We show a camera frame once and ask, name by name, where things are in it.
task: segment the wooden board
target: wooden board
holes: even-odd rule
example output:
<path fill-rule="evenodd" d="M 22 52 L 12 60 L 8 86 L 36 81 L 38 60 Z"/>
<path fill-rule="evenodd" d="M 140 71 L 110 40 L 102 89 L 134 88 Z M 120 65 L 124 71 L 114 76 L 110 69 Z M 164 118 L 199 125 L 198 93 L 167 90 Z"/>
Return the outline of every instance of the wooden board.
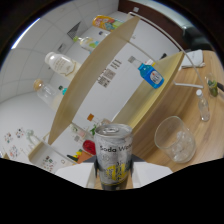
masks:
<path fill-rule="evenodd" d="M 154 89 L 143 80 L 113 122 L 127 124 L 135 131 L 137 126 L 140 126 L 144 122 L 145 116 L 147 115 L 148 117 L 159 103 L 159 100 L 175 77 L 183 57 L 184 53 L 179 52 L 157 61 L 154 67 L 164 77 L 163 85 L 158 89 Z"/>
<path fill-rule="evenodd" d="M 32 160 L 32 158 L 35 156 L 35 154 L 44 146 L 43 142 L 40 142 L 37 144 L 34 149 L 28 154 L 29 160 Z"/>
<path fill-rule="evenodd" d="M 8 160 L 10 160 L 10 158 L 9 158 L 9 156 L 8 156 L 7 153 L 5 153 L 5 154 L 3 155 L 3 159 L 8 159 Z"/>
<path fill-rule="evenodd" d="M 224 72 L 222 65 L 212 51 L 203 51 L 205 67 L 198 68 L 205 88 L 202 89 L 207 98 L 210 109 L 210 120 L 201 121 L 198 109 L 198 98 L 196 88 L 175 86 L 170 84 L 166 94 L 160 100 L 155 110 L 141 124 L 141 127 L 134 133 L 133 154 L 145 160 L 161 166 L 169 167 L 173 172 L 187 166 L 202 162 L 223 158 L 224 156 L 224 92 L 219 91 L 217 97 L 209 95 L 205 77 L 212 72 L 217 81 L 224 83 Z M 193 68 L 182 69 L 177 73 L 175 79 L 180 82 L 199 82 Z M 180 117 L 195 137 L 196 153 L 187 163 L 178 164 L 171 161 L 168 156 L 161 152 L 154 143 L 154 134 L 158 125 L 169 116 Z"/>
<path fill-rule="evenodd" d="M 111 32 L 82 64 L 59 105 L 48 144 L 51 145 L 72 123 L 89 90 L 110 61 L 130 40 L 139 20 L 139 17 L 133 17 Z"/>

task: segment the soda can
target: soda can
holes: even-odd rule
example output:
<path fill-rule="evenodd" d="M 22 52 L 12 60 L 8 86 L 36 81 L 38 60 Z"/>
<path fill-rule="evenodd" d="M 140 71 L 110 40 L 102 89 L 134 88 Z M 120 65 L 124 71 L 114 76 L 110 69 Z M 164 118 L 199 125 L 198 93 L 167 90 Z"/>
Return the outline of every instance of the soda can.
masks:
<path fill-rule="evenodd" d="M 94 135 L 103 190 L 126 188 L 132 156 L 132 128 L 124 124 L 102 125 Z"/>

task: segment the shelf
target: shelf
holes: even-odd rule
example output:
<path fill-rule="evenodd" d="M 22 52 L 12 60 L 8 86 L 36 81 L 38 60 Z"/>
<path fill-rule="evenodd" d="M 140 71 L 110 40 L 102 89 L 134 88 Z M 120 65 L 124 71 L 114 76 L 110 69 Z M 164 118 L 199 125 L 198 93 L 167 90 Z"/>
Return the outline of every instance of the shelf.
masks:
<path fill-rule="evenodd" d="M 39 152 L 39 150 L 44 146 L 43 142 L 40 142 L 39 144 L 37 144 L 33 150 L 28 154 L 28 159 L 31 161 L 32 158 L 36 155 L 37 152 Z"/>
<path fill-rule="evenodd" d="M 110 63 L 121 48 L 129 42 L 139 20 L 140 18 L 135 16 L 111 32 L 110 35 L 99 43 L 97 48 L 82 64 L 68 86 L 56 112 L 48 144 L 51 145 L 72 123 L 75 114 L 89 90 L 108 63 Z"/>
<path fill-rule="evenodd" d="M 154 67 L 164 77 L 163 85 L 158 89 L 154 89 L 143 80 L 113 122 L 127 124 L 133 129 L 140 122 L 144 122 L 146 114 L 154 110 L 169 87 L 180 67 L 183 57 L 184 53 L 179 52 L 157 61 Z"/>
<path fill-rule="evenodd" d="M 139 20 L 138 16 L 132 17 L 111 32 L 82 64 L 68 86 L 56 112 L 48 138 L 49 145 L 72 123 L 99 75 L 118 52 L 129 43 Z M 163 85 L 158 89 L 153 89 L 143 81 L 113 122 L 127 124 L 134 129 L 144 122 L 146 115 L 156 107 L 173 80 L 183 57 L 184 53 L 179 52 L 157 61 L 155 69 L 164 77 Z"/>

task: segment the white bottle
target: white bottle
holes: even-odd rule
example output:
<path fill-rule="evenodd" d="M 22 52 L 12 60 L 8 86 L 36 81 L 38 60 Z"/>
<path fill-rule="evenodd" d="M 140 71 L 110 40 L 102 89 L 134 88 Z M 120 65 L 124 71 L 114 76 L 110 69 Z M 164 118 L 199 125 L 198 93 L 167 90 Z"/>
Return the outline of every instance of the white bottle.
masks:
<path fill-rule="evenodd" d="M 84 38 L 81 38 L 81 37 L 78 37 L 78 36 L 75 36 L 73 38 L 73 41 L 76 42 L 78 41 L 80 46 L 89 51 L 90 53 L 92 53 L 92 51 L 98 46 L 98 44 L 100 43 L 100 41 L 92 38 L 92 37 L 84 37 Z"/>
<path fill-rule="evenodd" d="M 59 89 L 55 89 L 50 84 L 44 83 L 43 80 L 36 79 L 34 81 L 33 88 L 37 92 L 38 97 L 40 97 L 51 109 L 53 109 L 55 112 L 58 110 L 58 107 L 64 95 L 63 92 L 60 91 L 63 88 L 62 86 L 59 86 Z M 72 125 L 77 135 L 79 135 L 81 138 L 84 138 L 86 135 L 86 131 L 74 123 L 72 123 Z M 38 140 L 35 141 L 34 138 L 30 138 L 32 134 L 32 130 L 29 130 L 29 132 L 27 132 L 27 139 L 31 143 L 37 144 Z"/>
<path fill-rule="evenodd" d="M 45 63 L 48 64 L 54 72 L 62 75 L 69 81 L 72 81 L 81 67 L 80 63 L 69 58 L 68 56 L 56 54 L 54 52 L 50 52 L 46 55 Z"/>
<path fill-rule="evenodd" d="M 203 121 L 208 121 L 210 119 L 208 101 L 205 99 L 200 89 L 196 91 L 196 95 L 198 96 L 198 108 L 200 110 L 201 119 Z"/>

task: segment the clear glass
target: clear glass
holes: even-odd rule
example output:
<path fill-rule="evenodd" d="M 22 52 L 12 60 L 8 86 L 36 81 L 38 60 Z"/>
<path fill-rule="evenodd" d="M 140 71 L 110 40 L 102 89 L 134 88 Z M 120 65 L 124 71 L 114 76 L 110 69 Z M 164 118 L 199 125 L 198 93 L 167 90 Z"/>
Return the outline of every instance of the clear glass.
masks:
<path fill-rule="evenodd" d="M 196 151 L 193 134 L 177 116 L 162 121 L 155 132 L 154 141 L 176 163 L 188 162 Z"/>
<path fill-rule="evenodd" d="M 218 95 L 218 86 L 217 86 L 217 81 L 213 73 L 208 73 L 206 75 L 206 82 L 209 88 L 209 93 L 210 96 L 216 97 Z"/>

